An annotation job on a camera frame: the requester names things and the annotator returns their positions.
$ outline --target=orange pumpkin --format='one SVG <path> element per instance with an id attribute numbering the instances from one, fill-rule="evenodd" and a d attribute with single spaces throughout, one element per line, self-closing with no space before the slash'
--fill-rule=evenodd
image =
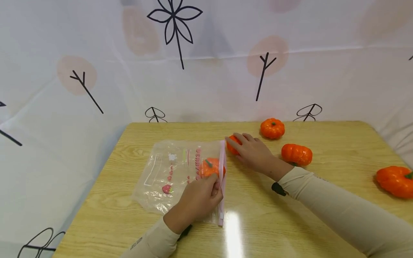
<path id="1" fill-rule="evenodd" d="M 279 139 L 285 133 L 284 124 L 275 118 L 268 118 L 261 123 L 261 134 L 270 139 Z"/>
<path id="2" fill-rule="evenodd" d="M 382 168 L 377 171 L 376 180 L 384 190 L 396 197 L 413 198 L 413 172 L 408 168 Z"/>
<path id="3" fill-rule="evenodd" d="M 212 174 L 216 174 L 219 177 L 219 159 L 207 158 L 199 166 L 199 176 L 201 178 L 208 177 Z"/>
<path id="4" fill-rule="evenodd" d="M 313 160 L 313 152 L 309 148 L 297 144 L 284 145 L 281 149 L 281 156 L 284 161 L 298 166 L 306 166 Z"/>
<path id="5" fill-rule="evenodd" d="M 242 142 L 240 140 L 238 140 L 238 138 L 235 137 L 235 135 L 231 135 L 229 137 L 231 140 L 233 140 L 234 142 L 238 143 L 239 145 L 242 145 Z M 227 149 L 234 155 L 239 155 L 239 152 L 237 152 L 236 149 L 234 149 L 234 147 L 232 147 L 228 142 L 227 142 Z"/>

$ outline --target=arm sleeve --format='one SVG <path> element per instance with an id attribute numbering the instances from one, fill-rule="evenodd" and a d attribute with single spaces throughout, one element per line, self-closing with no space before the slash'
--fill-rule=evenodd
<path id="1" fill-rule="evenodd" d="M 168 228 L 162 217 L 121 258 L 167 258 L 175 251 L 179 236 Z"/>
<path id="2" fill-rule="evenodd" d="M 413 227 L 406 221 L 303 168 L 278 183 L 367 257 L 413 257 Z"/>

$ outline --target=right hand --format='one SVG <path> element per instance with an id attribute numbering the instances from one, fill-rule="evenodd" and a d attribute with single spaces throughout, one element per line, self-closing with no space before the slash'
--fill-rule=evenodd
<path id="1" fill-rule="evenodd" d="M 247 133 L 234 133 L 234 136 L 242 145 L 229 137 L 225 137 L 225 140 L 239 152 L 237 158 L 256 172 L 278 181 L 294 168 L 293 165 L 275 157 L 259 138 L 254 138 Z"/>

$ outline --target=light wood grain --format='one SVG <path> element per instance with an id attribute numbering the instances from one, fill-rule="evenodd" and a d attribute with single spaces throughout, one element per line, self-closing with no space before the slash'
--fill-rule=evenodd
<path id="1" fill-rule="evenodd" d="M 314 154 L 309 171 L 413 224 L 412 202 L 388 195 L 373 181 L 379 168 L 405 163 L 369 125 L 286 122 L 285 127 L 282 139 L 263 140 L 275 155 L 286 143 L 305 145 Z M 160 218 L 131 200 L 153 144 L 222 140 L 233 132 L 259 137 L 259 123 L 130 124 L 54 257 L 119 257 Z M 228 155 L 224 228 L 195 224 L 173 257 L 364 257 L 300 203 L 272 192 L 271 184 Z"/>

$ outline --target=plastic bag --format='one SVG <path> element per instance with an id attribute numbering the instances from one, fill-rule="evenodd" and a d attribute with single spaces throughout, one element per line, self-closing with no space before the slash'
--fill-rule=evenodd
<path id="1" fill-rule="evenodd" d="M 165 140 L 156 143 L 132 194 L 145 210 L 166 214 L 179 201 L 187 184 L 218 173 L 225 190 L 225 141 L 187 142 Z M 223 225 L 221 201 L 203 221 Z"/>

